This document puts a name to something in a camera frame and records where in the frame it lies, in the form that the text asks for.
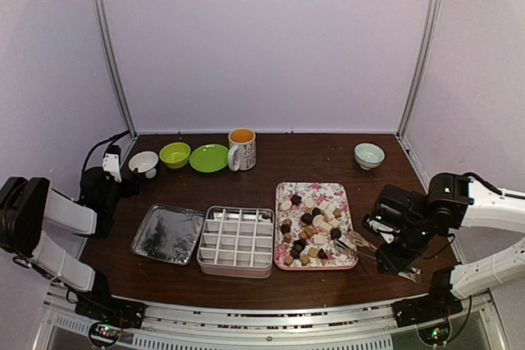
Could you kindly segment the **metal tongs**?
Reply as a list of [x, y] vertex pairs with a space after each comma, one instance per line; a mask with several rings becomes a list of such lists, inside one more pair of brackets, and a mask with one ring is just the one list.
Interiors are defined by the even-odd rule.
[[[344, 253], [347, 256], [370, 262], [380, 273], [391, 275], [391, 272], [380, 266], [377, 261], [375, 255], [377, 248], [373, 244], [369, 243], [363, 236], [355, 231], [351, 231], [348, 236], [349, 237], [346, 238], [341, 235], [339, 238], [332, 240], [337, 251]], [[401, 270], [396, 275], [414, 283], [420, 283], [421, 274], [422, 271], [418, 268], [408, 267]]]

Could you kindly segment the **pink bunny tin lid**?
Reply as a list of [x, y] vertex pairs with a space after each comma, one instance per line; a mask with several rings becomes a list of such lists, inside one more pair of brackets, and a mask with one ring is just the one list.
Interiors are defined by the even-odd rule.
[[187, 266], [200, 239], [205, 213], [192, 209], [153, 204], [141, 222], [130, 250], [178, 266]]

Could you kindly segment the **pink tin box with dividers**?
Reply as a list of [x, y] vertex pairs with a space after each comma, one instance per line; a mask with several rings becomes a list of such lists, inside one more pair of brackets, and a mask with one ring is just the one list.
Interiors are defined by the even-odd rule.
[[263, 280], [272, 273], [274, 212], [269, 208], [208, 208], [196, 254], [207, 275]]

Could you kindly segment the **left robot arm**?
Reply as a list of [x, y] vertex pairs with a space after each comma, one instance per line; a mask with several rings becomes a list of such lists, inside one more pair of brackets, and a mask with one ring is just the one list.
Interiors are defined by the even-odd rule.
[[100, 166], [81, 176], [78, 201], [58, 192], [47, 178], [9, 177], [1, 186], [1, 249], [70, 289], [89, 293], [86, 307], [100, 320], [110, 320], [118, 304], [107, 294], [105, 275], [73, 257], [47, 230], [54, 226], [81, 238], [105, 239], [120, 200], [137, 194], [137, 174], [117, 180]]

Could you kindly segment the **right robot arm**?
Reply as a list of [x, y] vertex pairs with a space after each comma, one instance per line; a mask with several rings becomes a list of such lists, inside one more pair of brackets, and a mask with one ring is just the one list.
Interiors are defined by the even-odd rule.
[[[375, 252], [378, 271], [396, 275], [421, 257], [436, 236], [449, 237], [451, 230], [523, 233], [524, 194], [499, 189], [473, 172], [442, 172], [431, 178], [425, 194], [384, 186], [363, 227], [384, 239]], [[524, 242], [519, 240], [489, 257], [435, 272], [421, 312], [435, 319], [451, 306], [452, 297], [462, 300], [523, 276]]]

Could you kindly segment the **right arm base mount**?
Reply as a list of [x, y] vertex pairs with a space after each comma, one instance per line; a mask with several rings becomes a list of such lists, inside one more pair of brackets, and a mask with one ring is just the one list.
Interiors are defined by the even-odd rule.
[[435, 272], [427, 295], [406, 298], [392, 304], [399, 328], [417, 326], [418, 337], [434, 348], [445, 345], [452, 336], [450, 317], [463, 310], [462, 302], [451, 290], [452, 268]]

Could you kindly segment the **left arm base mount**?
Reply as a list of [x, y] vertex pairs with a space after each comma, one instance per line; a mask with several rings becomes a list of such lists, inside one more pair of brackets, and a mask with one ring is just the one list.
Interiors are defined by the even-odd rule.
[[87, 336], [96, 348], [107, 349], [119, 341], [124, 330], [142, 327], [145, 304], [114, 297], [107, 277], [99, 271], [95, 271], [89, 291], [73, 293], [77, 298], [75, 313], [93, 320]]

